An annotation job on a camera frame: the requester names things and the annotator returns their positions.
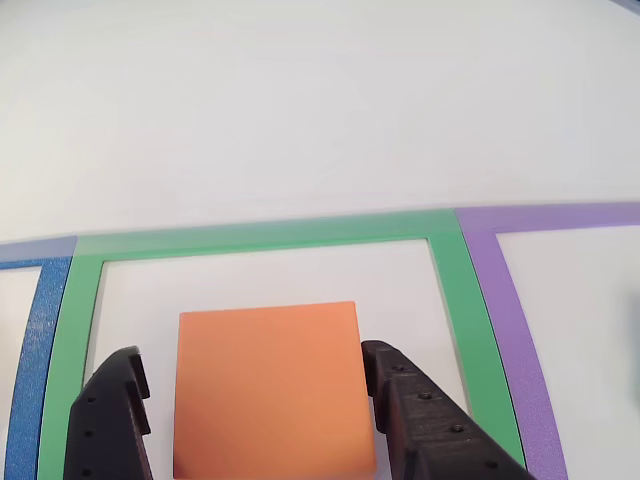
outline orange block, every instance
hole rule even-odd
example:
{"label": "orange block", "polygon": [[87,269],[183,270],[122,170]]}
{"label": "orange block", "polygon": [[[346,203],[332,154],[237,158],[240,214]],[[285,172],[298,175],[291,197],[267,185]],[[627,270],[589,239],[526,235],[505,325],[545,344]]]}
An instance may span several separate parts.
{"label": "orange block", "polygon": [[180,316],[174,478],[370,479],[352,302]]}

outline green square outline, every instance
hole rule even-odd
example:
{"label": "green square outline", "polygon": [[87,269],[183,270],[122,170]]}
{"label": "green square outline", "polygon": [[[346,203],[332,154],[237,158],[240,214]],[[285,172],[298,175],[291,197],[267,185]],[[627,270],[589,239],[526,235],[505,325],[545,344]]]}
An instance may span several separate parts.
{"label": "green square outline", "polygon": [[511,396],[471,257],[454,210],[440,209],[78,237],[47,379],[38,479],[63,478],[69,410],[83,386],[104,262],[416,239],[431,247],[474,419],[524,465]]}

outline white background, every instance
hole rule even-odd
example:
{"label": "white background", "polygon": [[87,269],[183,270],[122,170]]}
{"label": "white background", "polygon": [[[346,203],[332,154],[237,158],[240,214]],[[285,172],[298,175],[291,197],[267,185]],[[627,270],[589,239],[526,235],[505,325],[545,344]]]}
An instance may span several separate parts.
{"label": "white background", "polygon": [[609,0],[4,0],[0,241],[637,198]]}
{"label": "white background", "polygon": [[636,478],[640,227],[499,235],[569,478]]}
{"label": "white background", "polygon": [[[140,348],[151,390],[145,446],[154,478],[171,479],[180,313],[337,301],[356,302],[362,340],[399,348],[467,410],[448,314],[420,240],[107,263],[87,373],[118,348]],[[376,453],[376,478],[391,478],[377,432]]]}
{"label": "white background", "polygon": [[0,270],[0,478],[13,399],[13,385],[40,267]]}

